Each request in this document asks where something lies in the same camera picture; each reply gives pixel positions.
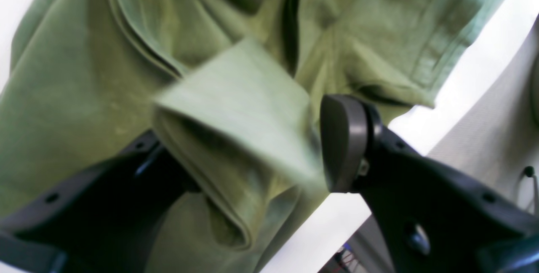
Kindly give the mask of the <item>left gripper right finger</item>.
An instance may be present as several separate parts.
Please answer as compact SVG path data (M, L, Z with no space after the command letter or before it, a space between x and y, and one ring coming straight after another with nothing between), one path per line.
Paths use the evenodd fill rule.
M329 192L362 196L397 273L537 273L538 219L417 153L371 104L327 94L320 129Z

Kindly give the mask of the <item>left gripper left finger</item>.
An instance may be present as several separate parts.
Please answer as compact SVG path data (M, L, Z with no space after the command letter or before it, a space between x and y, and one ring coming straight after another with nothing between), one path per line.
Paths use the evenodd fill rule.
M1 262L27 273L142 273L165 214L200 187L152 131L1 221Z

